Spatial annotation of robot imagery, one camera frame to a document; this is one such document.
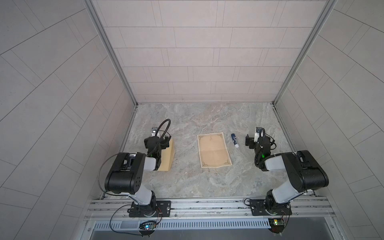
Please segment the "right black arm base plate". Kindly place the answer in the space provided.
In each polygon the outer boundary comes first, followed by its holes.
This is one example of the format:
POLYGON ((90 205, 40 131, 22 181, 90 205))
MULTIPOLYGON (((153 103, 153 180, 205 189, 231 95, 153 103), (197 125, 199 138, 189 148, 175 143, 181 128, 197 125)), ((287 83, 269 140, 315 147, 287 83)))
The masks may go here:
POLYGON ((290 216, 290 203, 278 204, 274 200, 248 200, 253 216, 290 216))

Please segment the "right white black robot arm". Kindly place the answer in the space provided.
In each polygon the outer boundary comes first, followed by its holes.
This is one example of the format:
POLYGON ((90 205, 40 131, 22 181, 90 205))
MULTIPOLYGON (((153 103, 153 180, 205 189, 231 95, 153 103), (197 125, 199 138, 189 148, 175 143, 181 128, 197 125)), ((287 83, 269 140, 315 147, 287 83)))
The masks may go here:
POLYGON ((329 178, 322 167, 307 151, 271 154, 274 142, 267 135, 257 140, 246 136, 245 145, 255 151, 255 165, 263 172, 285 170, 288 180, 269 190, 264 200, 244 199, 253 216, 292 214, 290 201, 308 190, 318 190, 329 185, 329 178))

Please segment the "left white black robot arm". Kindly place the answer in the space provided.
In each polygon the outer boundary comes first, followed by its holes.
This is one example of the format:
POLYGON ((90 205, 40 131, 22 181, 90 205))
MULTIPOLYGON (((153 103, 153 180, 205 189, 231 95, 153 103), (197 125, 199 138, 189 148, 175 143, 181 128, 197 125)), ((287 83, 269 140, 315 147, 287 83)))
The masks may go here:
POLYGON ((133 200, 130 217, 152 217, 157 211, 156 195, 142 185, 145 171, 157 171, 162 164, 162 151, 170 147, 171 137, 148 137, 148 153, 118 153, 109 170, 104 189, 110 195, 125 195, 133 200))

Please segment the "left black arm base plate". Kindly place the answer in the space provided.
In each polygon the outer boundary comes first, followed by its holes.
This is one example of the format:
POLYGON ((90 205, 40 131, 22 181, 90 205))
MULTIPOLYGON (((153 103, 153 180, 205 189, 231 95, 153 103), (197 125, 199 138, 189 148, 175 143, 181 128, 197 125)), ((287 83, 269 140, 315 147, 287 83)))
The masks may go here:
POLYGON ((171 201, 156 201, 156 203, 151 202, 149 205, 145 206, 132 203, 127 212, 129 213, 130 218, 169 217, 171 204, 171 201))

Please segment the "tan kraft paper envelope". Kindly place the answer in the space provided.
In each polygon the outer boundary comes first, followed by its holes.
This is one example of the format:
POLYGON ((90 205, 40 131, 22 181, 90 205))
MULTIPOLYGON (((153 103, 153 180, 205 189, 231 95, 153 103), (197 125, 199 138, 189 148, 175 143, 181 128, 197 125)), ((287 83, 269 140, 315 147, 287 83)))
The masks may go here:
POLYGON ((169 147, 162 150, 161 164, 158 171, 162 171, 162 172, 170 171, 172 167, 172 163, 174 161, 174 157, 175 157, 175 144, 174 144, 174 140, 171 139, 169 142, 169 147))

